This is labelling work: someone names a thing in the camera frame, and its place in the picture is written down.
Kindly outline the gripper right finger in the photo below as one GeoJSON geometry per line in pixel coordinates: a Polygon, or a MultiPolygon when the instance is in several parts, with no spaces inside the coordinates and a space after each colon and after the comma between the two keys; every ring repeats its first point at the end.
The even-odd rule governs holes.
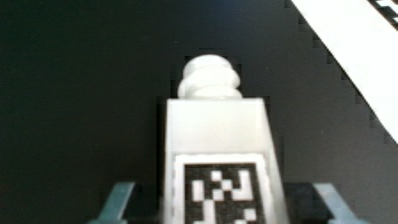
{"type": "Polygon", "coordinates": [[[291,224],[371,224],[357,217],[330,183],[288,183],[286,205],[291,224]]]}

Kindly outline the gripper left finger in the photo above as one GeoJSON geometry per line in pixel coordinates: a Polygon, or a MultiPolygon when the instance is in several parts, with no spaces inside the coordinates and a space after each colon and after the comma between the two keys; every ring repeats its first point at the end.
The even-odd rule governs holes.
{"type": "Polygon", "coordinates": [[[133,182],[119,182],[113,185],[99,215],[87,222],[87,224],[128,224],[122,214],[126,211],[133,189],[133,182]]]}

